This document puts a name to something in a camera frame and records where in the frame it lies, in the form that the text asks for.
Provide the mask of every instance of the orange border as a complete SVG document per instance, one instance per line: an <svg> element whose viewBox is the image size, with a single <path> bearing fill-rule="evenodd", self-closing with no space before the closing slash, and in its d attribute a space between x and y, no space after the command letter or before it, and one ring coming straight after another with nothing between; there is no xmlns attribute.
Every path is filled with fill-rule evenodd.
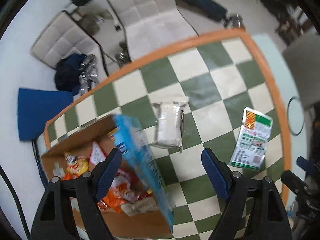
<svg viewBox="0 0 320 240"><path fill-rule="evenodd" d="M282 101L280 92L278 87L276 86L275 79L273 78L273 74L269 68L269 65L264 58L263 54L261 53L260 49L256 45L256 43L251 39L251 36L244 30L241 29L227 29L227 30L219 30L216 32L205 33L200 35L199 37L189 38L184 41L179 41L177 43L173 43L165 48L157 49L152 53L137 59L136 61L129 63L128 65L121 68L116 73L112 74L110 77L103 80L97 87L95 87L90 92L83 95L81 98L77 99L74 103L70 106L63 109L57 116L53 119L47 121L45 129L44 129L44 140L47 146L47 149L50 148L49 136L48 136L48 125L53 123L58 117L63 115L68 109L73 107L74 105L78 104L80 101L84 100L88 96L92 95L96 90L101 88L102 86L113 82L114 80L120 78L121 76L128 74L129 72L139 69L144 65L153 62L155 60L167 57L168 55L192 48L201 46L207 43L221 41L225 39L240 37L245 45L248 47L249 51L252 53L254 59L260 66L260 69L266 79L266 83L269 87L271 96L273 98L273 102L275 104L276 113L278 115L279 123L280 123L280 130L281 130L281 139L282 139L282 148L283 148L283 155L284 155L284 169L290 170L291 169L291 138L290 138L290 131L286 117L286 109L284 103ZM282 187L282 201L286 204L288 200L289 189L283 185Z"/></svg>

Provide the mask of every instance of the barcode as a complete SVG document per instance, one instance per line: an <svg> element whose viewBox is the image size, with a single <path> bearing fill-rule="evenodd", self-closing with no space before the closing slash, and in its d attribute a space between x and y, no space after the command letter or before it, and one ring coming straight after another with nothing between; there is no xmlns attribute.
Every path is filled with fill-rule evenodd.
<svg viewBox="0 0 320 240"><path fill-rule="evenodd" d="M260 160L261 160L261 156L255 155L252 162L259 164L259 163L260 163Z"/></svg>

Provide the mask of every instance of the gray object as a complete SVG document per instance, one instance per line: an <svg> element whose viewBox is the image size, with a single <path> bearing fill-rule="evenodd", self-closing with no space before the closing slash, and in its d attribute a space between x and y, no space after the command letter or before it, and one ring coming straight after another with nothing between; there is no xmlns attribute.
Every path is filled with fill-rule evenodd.
<svg viewBox="0 0 320 240"><path fill-rule="evenodd" d="M224 20L223 26L227 28L230 22L231 22L232 28L245 29L242 16L238 13L230 14L230 16Z"/></svg>
<svg viewBox="0 0 320 240"><path fill-rule="evenodd" d="M308 32L282 52L305 109L320 101L320 37Z"/></svg>
<svg viewBox="0 0 320 240"><path fill-rule="evenodd" d="M99 19L96 15L88 13L80 21L78 21L78 24L90 36L94 36L100 30L100 27L98 25L98 21L99 21Z"/></svg>

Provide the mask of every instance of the green and white checkered mat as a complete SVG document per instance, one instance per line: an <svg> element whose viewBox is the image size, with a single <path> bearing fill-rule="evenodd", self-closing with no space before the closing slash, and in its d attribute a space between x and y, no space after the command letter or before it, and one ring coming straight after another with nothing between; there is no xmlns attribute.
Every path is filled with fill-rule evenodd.
<svg viewBox="0 0 320 240"><path fill-rule="evenodd" d="M156 118L151 103L166 95L189 97L183 152L151 147L176 204L169 238L207 240L225 204L216 196L201 164L201 151L209 147L228 164L246 106L274 120L265 161L257 172L230 168L247 178L268 175L279 191L282 187L284 160L278 118L264 76L240 38L185 50L105 85L49 125L51 146L110 113L138 117L152 143ZM248 199L238 237L244 233L251 206L252 199Z"/></svg>

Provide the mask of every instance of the plastic bag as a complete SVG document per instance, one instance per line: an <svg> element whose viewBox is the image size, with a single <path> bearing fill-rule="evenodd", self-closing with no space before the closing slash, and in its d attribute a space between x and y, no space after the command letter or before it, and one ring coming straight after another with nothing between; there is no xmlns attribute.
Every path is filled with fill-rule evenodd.
<svg viewBox="0 0 320 240"><path fill-rule="evenodd" d="M177 97L153 104L157 110L156 146L182 152L184 107L188 101L188 97Z"/></svg>
<svg viewBox="0 0 320 240"><path fill-rule="evenodd" d="M231 166L256 171L260 169L266 154L272 123L271 117L249 107L244 109L239 137L230 160Z"/></svg>

